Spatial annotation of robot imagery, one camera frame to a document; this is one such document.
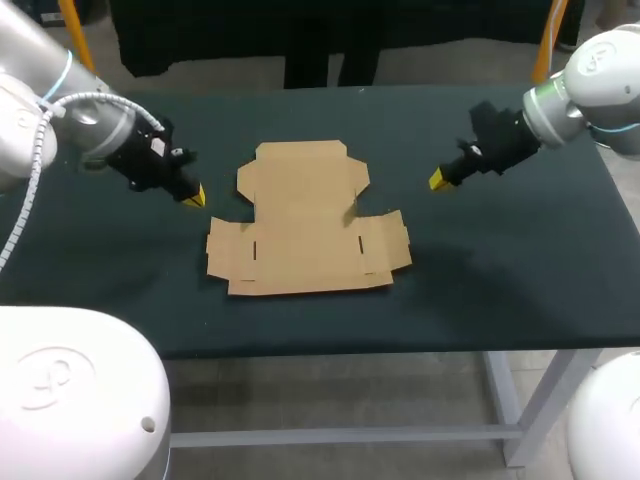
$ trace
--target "unfolded box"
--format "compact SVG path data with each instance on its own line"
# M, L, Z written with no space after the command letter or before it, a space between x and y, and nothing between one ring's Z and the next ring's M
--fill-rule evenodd
M229 280L230 295L371 288L393 283L411 264L399 210L356 215L369 185L365 163L339 141L263 143L238 170L238 191L254 223L212 218L207 273Z

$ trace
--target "orange pole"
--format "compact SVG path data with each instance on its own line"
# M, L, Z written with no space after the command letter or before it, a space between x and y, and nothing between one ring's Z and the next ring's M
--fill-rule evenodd
M64 18L64 24L71 34L71 41L73 42L73 46L78 57L80 57L80 61L87 68L87 70L95 73L96 68L93 65L91 52L89 51L87 39L85 38L84 32L82 31L80 19L78 18L78 12L76 11L76 6L73 3L73 0L58 0L58 4L60 5L60 13L62 13L62 18Z
M542 83L549 77L553 47L558 38L558 32L562 24L562 17L567 9L567 3L568 0L553 0L551 4L551 11L547 17L547 25L544 27L544 34L542 35L542 41L538 49L538 58L533 67L533 74L531 75L531 79L535 84Z

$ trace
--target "dark green table cover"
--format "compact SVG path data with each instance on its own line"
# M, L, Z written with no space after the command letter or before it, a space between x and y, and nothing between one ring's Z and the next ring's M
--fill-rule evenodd
M133 98L169 116L207 208L129 192L114 172L81 176L59 154L22 241L0 274L0 304L67 305L138 328L165 358L510 350L640 343L640 242L588 138L502 178L432 194L436 165L470 137L483 98L518 108L526 87L391 87L264 96ZM414 265L390 288L229 297L207 277L211 216L251 221L236 170L265 141L340 139L365 160L361 214L401 209ZM0 239L22 191L0 200Z

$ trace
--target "black pants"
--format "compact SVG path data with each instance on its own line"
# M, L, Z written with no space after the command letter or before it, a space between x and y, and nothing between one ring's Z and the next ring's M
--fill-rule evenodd
M382 12L361 12L346 18L347 42L339 86L371 85L382 48ZM286 53L284 88L326 87L334 22L326 17L293 20Z

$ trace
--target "gray floor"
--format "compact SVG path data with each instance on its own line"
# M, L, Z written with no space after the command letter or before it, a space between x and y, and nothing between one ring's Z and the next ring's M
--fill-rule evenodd
M588 2L585 38L597 33L599 1ZM640 10L630 9L629 20L638 19ZM100 75L120 91L266 91L282 85L282 58L185 62L160 77L134 79L120 64L109 19L86 31ZM70 46L63 29L51 33ZM526 82L536 52L534 45L473 39L386 51L376 84ZM555 67L562 68L567 58L556 54ZM335 85L340 62L340 56L331 59L330 84ZM640 164L606 151L603 157L640 225ZM600 362L624 351L607 351ZM511 354L522 402L552 354ZM178 432L493 420L475 353L186 361L171 362L167 369ZM561 421L537 460L517 472L504 469L497 444L477 442L179 450L173 454L172 478L570 480L571 474Z

